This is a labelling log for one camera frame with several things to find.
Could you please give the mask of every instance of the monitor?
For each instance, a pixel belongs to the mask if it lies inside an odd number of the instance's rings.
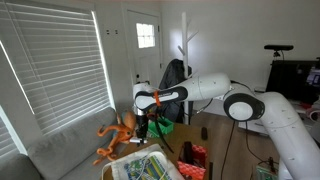
[[[289,100],[313,104],[320,94],[318,62],[273,61],[266,92],[279,92]]]

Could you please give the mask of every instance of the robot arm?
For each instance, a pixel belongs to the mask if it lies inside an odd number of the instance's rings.
[[[233,120],[260,119],[280,154],[280,166],[286,166],[293,179],[320,178],[320,150],[291,104],[275,92],[256,96],[246,86],[232,84],[221,73],[191,78],[162,91],[146,84],[135,85],[138,137],[146,137],[147,120],[143,114],[151,107],[211,98],[223,100],[224,110]],[[285,179],[281,173],[279,179]]]

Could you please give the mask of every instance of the gray couch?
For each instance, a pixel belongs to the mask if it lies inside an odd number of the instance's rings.
[[[112,133],[104,137],[96,135],[97,129],[116,123],[116,113],[107,108],[85,117],[75,125],[62,130],[30,146],[28,156],[19,154],[8,162],[0,163],[1,180],[94,180],[101,176],[101,169],[109,161],[99,165],[96,150],[107,147]],[[123,150],[119,145],[116,152]]]

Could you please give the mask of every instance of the floor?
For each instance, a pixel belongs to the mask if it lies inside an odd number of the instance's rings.
[[[246,131],[238,128],[235,123],[229,151],[224,165],[223,175],[221,170],[226,154],[233,121],[228,117],[201,112],[191,118],[191,125],[207,127],[211,138],[211,156],[213,162],[214,180],[250,180],[256,179],[255,167],[260,162],[253,156],[246,145]],[[250,150],[262,160],[272,157],[279,162],[279,154],[271,139],[257,133],[248,132]]]

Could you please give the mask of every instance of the table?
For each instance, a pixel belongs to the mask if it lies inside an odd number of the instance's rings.
[[[184,124],[174,124],[174,129],[171,133],[164,135],[165,140],[170,145],[174,153],[171,153],[167,147],[165,147],[160,138],[149,138],[148,143],[137,147],[136,144],[130,143],[127,147],[119,154],[119,158],[129,155],[133,152],[146,148],[152,144],[158,143],[160,146],[163,146],[163,151],[169,158],[169,160],[178,168],[177,160],[179,157],[181,146],[185,141],[191,141],[192,144],[203,146],[208,150],[208,157],[206,159],[206,174],[204,179],[209,179],[209,164],[210,164],[210,129],[208,129],[208,139],[201,139],[201,128],[196,126],[189,126]],[[104,174],[104,180],[112,179],[111,168],[108,169]]]

